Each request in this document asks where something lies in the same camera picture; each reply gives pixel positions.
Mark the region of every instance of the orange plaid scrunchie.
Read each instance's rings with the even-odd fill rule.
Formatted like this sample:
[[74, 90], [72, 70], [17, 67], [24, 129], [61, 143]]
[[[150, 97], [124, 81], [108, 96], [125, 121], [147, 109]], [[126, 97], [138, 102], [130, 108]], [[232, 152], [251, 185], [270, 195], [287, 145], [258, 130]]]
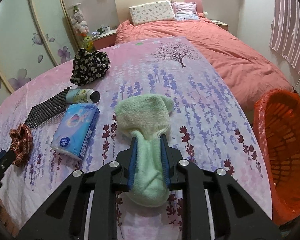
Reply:
[[17, 129], [11, 129], [9, 134], [11, 137], [10, 150], [16, 154], [16, 159], [12, 164], [20, 166], [26, 161], [32, 147], [31, 131], [26, 124], [21, 123]]

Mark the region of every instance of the metal bolt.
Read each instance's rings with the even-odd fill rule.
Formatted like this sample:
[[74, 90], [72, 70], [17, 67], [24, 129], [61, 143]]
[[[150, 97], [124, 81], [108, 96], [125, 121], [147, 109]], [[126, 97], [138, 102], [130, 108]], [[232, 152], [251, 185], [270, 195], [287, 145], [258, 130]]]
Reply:
[[80, 177], [81, 175], [82, 175], [82, 171], [77, 170], [77, 171], [72, 172], [72, 176], [74, 176], [74, 177]]
[[117, 161], [113, 161], [113, 162], [110, 162], [109, 166], [110, 166], [111, 168], [116, 168], [116, 167], [119, 166], [119, 163], [118, 163]]
[[185, 160], [185, 159], [182, 159], [182, 160], [179, 161], [179, 164], [182, 165], [182, 166], [188, 166], [189, 165], [189, 161]]
[[220, 175], [220, 176], [224, 176], [227, 173], [226, 173], [226, 170], [224, 170], [224, 169], [217, 169], [217, 174]]

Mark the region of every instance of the black bottle cap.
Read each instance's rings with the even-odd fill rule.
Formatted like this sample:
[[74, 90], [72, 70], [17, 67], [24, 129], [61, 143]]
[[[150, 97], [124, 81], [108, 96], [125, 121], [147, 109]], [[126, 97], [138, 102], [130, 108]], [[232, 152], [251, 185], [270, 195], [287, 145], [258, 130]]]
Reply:
[[92, 102], [97, 103], [100, 100], [100, 93], [98, 91], [94, 91], [90, 95], [90, 99]]

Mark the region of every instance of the orange plastic basket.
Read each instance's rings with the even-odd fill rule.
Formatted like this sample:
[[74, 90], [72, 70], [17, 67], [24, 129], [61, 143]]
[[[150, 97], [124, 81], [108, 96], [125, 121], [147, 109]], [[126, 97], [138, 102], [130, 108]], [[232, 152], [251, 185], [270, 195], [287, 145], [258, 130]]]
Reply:
[[285, 90], [265, 93], [255, 104], [253, 131], [269, 177], [273, 221], [300, 215], [300, 97]]

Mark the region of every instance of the black floral fabric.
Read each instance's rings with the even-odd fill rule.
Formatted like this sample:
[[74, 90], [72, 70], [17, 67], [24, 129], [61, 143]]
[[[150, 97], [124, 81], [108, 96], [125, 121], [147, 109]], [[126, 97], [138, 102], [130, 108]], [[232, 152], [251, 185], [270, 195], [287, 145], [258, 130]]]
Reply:
[[77, 86], [102, 78], [110, 68], [110, 60], [105, 52], [79, 49], [74, 56], [70, 82]]

